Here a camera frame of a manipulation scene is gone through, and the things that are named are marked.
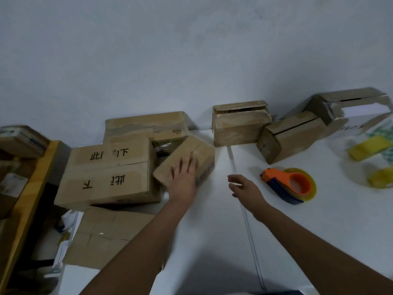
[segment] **gray wall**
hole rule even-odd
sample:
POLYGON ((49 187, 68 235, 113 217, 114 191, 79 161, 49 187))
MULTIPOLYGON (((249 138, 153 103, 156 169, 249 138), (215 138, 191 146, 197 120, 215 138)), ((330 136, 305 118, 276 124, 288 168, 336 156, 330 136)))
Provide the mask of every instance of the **gray wall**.
POLYGON ((1 0, 0 124, 70 146, 104 120, 311 94, 393 94, 393 0, 1 0))

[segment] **yellow sponge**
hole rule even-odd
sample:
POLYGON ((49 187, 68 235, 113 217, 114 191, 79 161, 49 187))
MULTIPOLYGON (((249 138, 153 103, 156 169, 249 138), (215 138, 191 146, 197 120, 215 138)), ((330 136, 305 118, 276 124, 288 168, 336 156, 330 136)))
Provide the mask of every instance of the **yellow sponge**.
POLYGON ((377 188, 393 187, 393 166, 379 170, 370 176, 368 181, 377 188))
POLYGON ((373 136, 349 149, 348 154, 356 161, 361 161, 392 146, 393 144, 384 136, 373 136))

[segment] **green checkered cloth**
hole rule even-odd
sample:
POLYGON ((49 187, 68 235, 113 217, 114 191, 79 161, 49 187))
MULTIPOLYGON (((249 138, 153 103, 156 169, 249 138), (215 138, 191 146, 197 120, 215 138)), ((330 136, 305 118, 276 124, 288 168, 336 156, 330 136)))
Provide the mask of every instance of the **green checkered cloth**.
MULTIPOLYGON (((389 123, 378 127, 375 129, 372 133, 366 133, 366 136, 368 138, 371 138, 373 136, 384 136, 390 142, 393 143, 393 124, 392 121, 389 123)), ((383 158, 390 164, 393 165, 393 147, 387 148, 385 151, 381 152, 383 158)))

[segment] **tape roll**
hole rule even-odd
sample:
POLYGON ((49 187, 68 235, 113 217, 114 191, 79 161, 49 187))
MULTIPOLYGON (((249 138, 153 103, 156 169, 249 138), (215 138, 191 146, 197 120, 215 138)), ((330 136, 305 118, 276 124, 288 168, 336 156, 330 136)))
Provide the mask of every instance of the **tape roll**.
POLYGON ((303 175, 305 175, 308 180, 311 183, 311 191, 309 194, 307 195, 298 195, 296 193, 294 193, 292 190, 290 190, 289 188, 285 187, 285 190, 294 198, 301 200, 303 202, 307 202, 309 200, 312 200, 315 195, 317 194, 317 184, 315 183, 314 179, 306 172, 303 171, 302 169, 298 169, 298 168, 288 168, 284 170, 285 173, 301 173, 303 175))

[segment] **finger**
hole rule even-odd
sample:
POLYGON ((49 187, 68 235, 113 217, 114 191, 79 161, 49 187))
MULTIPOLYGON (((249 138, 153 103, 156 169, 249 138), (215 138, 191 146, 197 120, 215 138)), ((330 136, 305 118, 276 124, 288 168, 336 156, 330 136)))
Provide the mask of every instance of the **finger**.
POLYGON ((173 181, 173 168, 169 170, 168 178, 169 178, 169 183, 171 183, 173 181))
POLYGON ((193 175, 195 175, 195 170, 197 169, 197 162, 196 162, 197 160, 196 160, 196 157, 192 157, 191 158, 191 163, 190 163, 190 166, 188 167, 188 172, 190 173, 190 174, 193 174, 193 175))
POLYGON ((237 186, 237 185, 235 185, 235 184, 232 184, 232 183, 229 183, 229 189, 231 190, 231 191, 233 191, 233 194, 234 194, 234 196, 237 198, 238 197, 238 195, 241 193, 241 189, 237 186))
POLYGON ((182 169, 181 169, 181 173, 187 173, 188 172, 188 167, 190 165, 190 154, 188 154, 184 161, 183 161, 183 165, 182 165, 182 169))
POLYGON ((182 168, 182 159, 180 158, 176 164, 176 168, 174 168, 174 176, 180 173, 181 168, 182 168))
POLYGON ((245 184, 247 184, 248 179, 246 177, 244 177, 243 175, 233 174, 233 175, 228 175, 228 182, 245 185, 245 184))

